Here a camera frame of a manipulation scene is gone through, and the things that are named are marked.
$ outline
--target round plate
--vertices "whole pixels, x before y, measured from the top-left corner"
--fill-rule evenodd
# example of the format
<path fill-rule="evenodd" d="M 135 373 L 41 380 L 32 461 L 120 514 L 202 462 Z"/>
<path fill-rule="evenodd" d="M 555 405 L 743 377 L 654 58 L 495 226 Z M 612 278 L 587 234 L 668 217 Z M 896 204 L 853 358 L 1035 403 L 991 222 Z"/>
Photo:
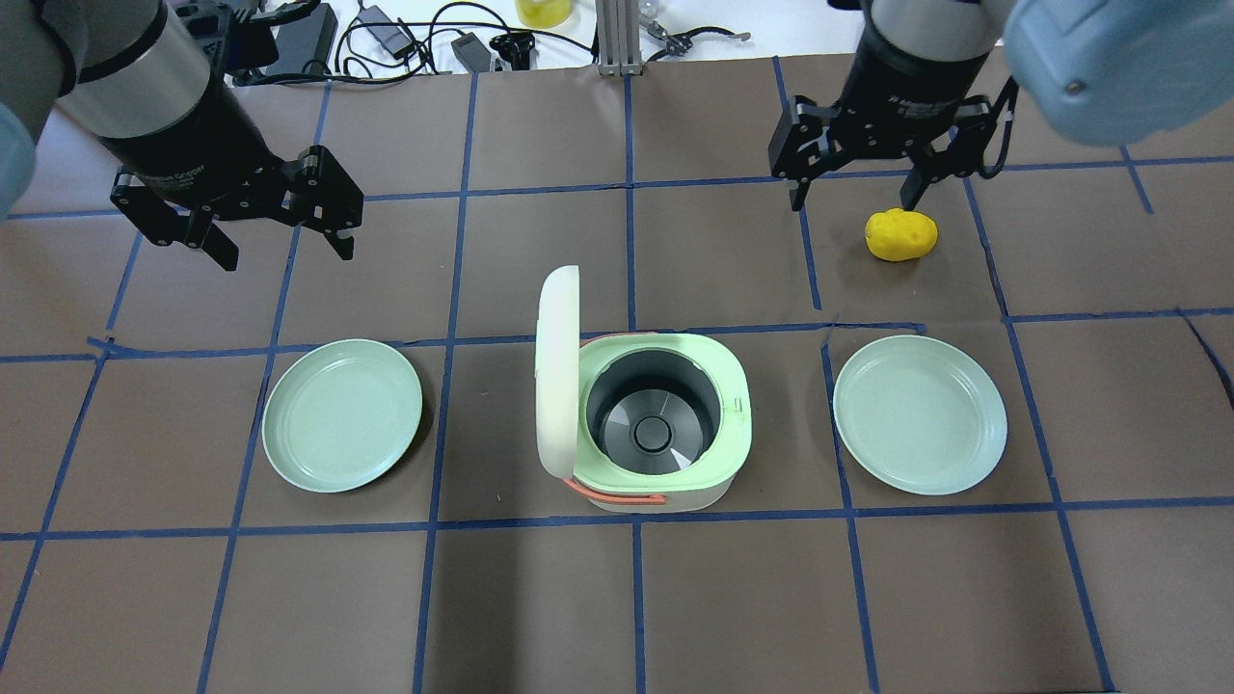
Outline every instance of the round plate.
<path fill-rule="evenodd" d="M 373 482 L 416 436 L 423 395 L 387 345 L 343 340 L 301 357 L 270 393 L 262 445 L 275 472 L 310 491 Z"/>
<path fill-rule="evenodd" d="M 945 342 L 876 340 L 835 379 L 835 426 L 870 474 L 914 494 L 954 494 L 990 474 L 1007 411 L 990 375 Z"/>

